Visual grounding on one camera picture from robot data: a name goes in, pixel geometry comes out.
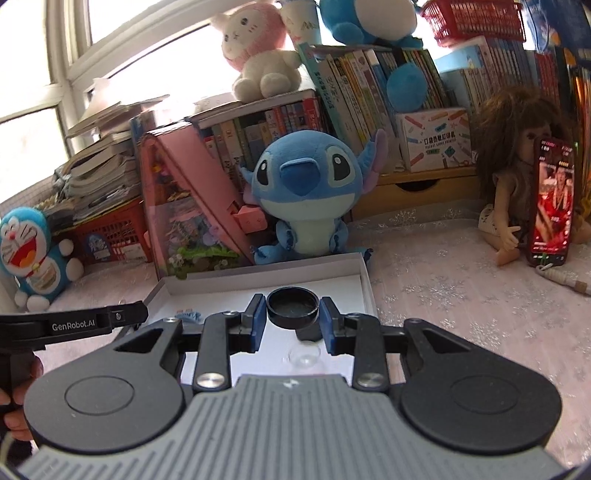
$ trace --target paper cup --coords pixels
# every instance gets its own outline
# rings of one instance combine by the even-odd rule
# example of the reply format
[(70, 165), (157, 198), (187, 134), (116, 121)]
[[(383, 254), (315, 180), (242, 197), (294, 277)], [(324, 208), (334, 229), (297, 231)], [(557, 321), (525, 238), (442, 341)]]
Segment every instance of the paper cup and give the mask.
[(322, 43), (316, 2), (313, 0), (283, 1), (279, 12), (294, 45), (304, 42), (311, 45)]

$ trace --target white cable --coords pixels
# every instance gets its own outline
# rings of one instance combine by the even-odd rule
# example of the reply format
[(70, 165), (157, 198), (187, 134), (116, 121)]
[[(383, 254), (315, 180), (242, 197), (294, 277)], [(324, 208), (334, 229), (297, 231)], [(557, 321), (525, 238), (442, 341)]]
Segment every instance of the white cable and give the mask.
[(552, 266), (552, 264), (538, 265), (535, 268), (535, 272), (550, 281), (570, 287), (574, 291), (582, 293), (583, 295), (591, 296), (591, 285), (587, 282), (580, 281), (579, 277), (572, 278), (567, 272), (552, 268)]
[(2, 443), (0, 443), (0, 465), (6, 465), (8, 463), (8, 452), (10, 447), (14, 443), (14, 438), (11, 432), (7, 432)]

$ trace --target plush toy eye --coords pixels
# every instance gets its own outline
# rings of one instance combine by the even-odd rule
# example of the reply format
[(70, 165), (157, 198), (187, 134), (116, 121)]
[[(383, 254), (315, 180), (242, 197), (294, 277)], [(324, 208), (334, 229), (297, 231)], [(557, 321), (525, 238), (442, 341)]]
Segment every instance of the plush toy eye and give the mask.
[(340, 153), (333, 154), (332, 162), (336, 181), (343, 180), (349, 176), (351, 167), (349, 167), (349, 162), (343, 155)]
[(258, 180), (258, 183), (260, 183), (261, 185), (264, 185), (264, 186), (269, 185), (269, 175), (267, 172), (267, 168), (268, 168), (267, 160), (263, 160), (261, 163), (261, 166), (256, 171), (256, 179)]

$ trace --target drawer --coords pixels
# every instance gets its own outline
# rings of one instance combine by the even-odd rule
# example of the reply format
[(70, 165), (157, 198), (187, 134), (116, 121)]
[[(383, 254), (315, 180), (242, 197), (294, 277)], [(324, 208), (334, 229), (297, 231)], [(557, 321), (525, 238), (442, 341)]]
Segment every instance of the drawer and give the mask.
[(353, 207), (353, 220), (393, 212), (405, 208), (480, 198), (480, 182), (475, 175), (405, 181), (384, 184), (380, 182)]

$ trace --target lace tablecloth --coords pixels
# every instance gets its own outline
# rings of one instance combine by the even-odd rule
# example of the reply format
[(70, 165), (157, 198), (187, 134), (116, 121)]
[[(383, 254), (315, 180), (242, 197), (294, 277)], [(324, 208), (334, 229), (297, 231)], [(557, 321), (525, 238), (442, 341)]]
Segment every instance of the lace tablecloth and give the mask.
[[(474, 203), (378, 216), (351, 224), (350, 241), (375, 250), (368, 268), (383, 323), (421, 317), (551, 379), (564, 405), (548, 449), (564, 465), (578, 464), (591, 455), (591, 300), (539, 277), (523, 259), (497, 268), (478, 235), (478, 211)], [(591, 247), (573, 246), (564, 268), (591, 276)], [(51, 309), (142, 300), (155, 284), (152, 265), (102, 266)], [(55, 368), (112, 336), (49, 346), (40, 356)]]

